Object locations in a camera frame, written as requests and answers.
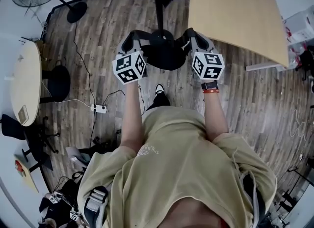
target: black shoe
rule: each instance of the black shoe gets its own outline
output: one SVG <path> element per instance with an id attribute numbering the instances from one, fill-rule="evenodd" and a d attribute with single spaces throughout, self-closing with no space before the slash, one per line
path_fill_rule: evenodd
<path id="1" fill-rule="evenodd" d="M 155 88 L 155 96 L 157 96 L 157 94 L 159 94 L 161 92 L 165 92 L 165 88 L 164 88 L 163 84 L 157 84 L 157 86 Z"/>

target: power strip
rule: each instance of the power strip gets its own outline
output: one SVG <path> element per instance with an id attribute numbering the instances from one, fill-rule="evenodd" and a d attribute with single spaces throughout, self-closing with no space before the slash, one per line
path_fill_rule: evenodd
<path id="1" fill-rule="evenodd" d="M 94 110 L 96 109 L 97 113 L 102 113 L 102 114 L 105 114 L 108 111 L 106 106 L 94 105 L 94 104 L 90 106 L 90 109 L 92 112 L 94 112 Z"/>

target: wooden floor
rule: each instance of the wooden floor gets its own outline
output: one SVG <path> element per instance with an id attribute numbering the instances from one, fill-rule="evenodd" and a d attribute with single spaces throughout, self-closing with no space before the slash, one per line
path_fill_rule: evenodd
<path id="1" fill-rule="evenodd" d="M 115 58 L 116 46 L 133 29 L 154 31 L 157 28 L 156 12 L 154 0 L 87 0 L 87 5 L 87 13 L 78 22 L 75 40 L 91 73 L 90 83 L 96 103 L 101 104 L 109 93 L 124 90 L 112 73 L 111 62 Z M 50 69 L 58 59 L 65 64 L 66 57 L 66 67 L 71 75 L 68 98 L 79 99 L 90 105 L 93 98 L 89 91 L 88 74 L 76 54 L 73 43 L 75 24 L 66 21 L 67 12 L 68 8 L 59 8 L 49 21 L 46 41 L 51 45 Z M 187 29 L 187 19 L 188 1 L 175 0 L 164 12 L 165 29 L 178 38 Z M 266 59 L 225 43 L 215 42 L 215 45 L 226 64 L 219 88 L 230 130 L 242 134 L 275 171 L 279 179 L 278 200 L 279 194 L 290 189 L 296 179 L 293 173 L 284 174 L 286 170 L 303 154 L 305 159 L 299 163 L 299 171 L 302 171 L 306 158 L 314 151 L 314 112 L 309 109 L 314 100 L 309 83 L 302 82 L 302 74 L 294 70 L 277 72 L 271 68 L 246 72 L 246 65 L 261 63 Z M 146 108 L 154 99 L 155 85 L 162 82 L 171 105 L 204 114 L 200 81 L 193 77 L 190 57 L 176 71 L 164 71 L 152 66 L 147 69 L 148 78 L 139 82 Z M 114 132 L 121 128 L 123 94 L 111 96 L 106 105 L 109 112 L 97 114 L 93 134 L 93 137 L 99 136 L 102 141 L 112 139 Z M 306 140 L 297 134 L 290 137 L 289 125 L 295 109 L 299 122 L 305 122 Z M 38 120 L 46 115 L 49 117 L 49 128 L 61 134 L 51 141 L 60 151 L 59 154 L 50 153 L 53 171 L 44 168 L 48 185 L 53 189 L 61 176 L 71 176 L 80 170 L 68 159 L 65 147 L 89 146 L 94 115 L 88 107 L 77 101 L 41 104 Z M 295 117 L 292 123 L 294 132 L 297 128 Z"/>

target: watch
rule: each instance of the watch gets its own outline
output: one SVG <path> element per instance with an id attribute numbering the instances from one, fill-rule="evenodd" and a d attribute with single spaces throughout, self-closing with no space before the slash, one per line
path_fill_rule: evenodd
<path id="1" fill-rule="evenodd" d="M 202 83 L 202 90 L 218 89 L 217 81 Z"/>

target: round white table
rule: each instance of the round white table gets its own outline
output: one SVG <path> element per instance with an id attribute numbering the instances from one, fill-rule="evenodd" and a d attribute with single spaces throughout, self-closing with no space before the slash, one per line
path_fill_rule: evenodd
<path id="1" fill-rule="evenodd" d="M 25 127 L 36 119 L 41 91 L 41 59 L 37 45 L 26 42 L 18 55 L 11 82 L 11 103 L 17 120 Z M 20 121 L 19 112 L 26 108 L 28 120 Z"/>

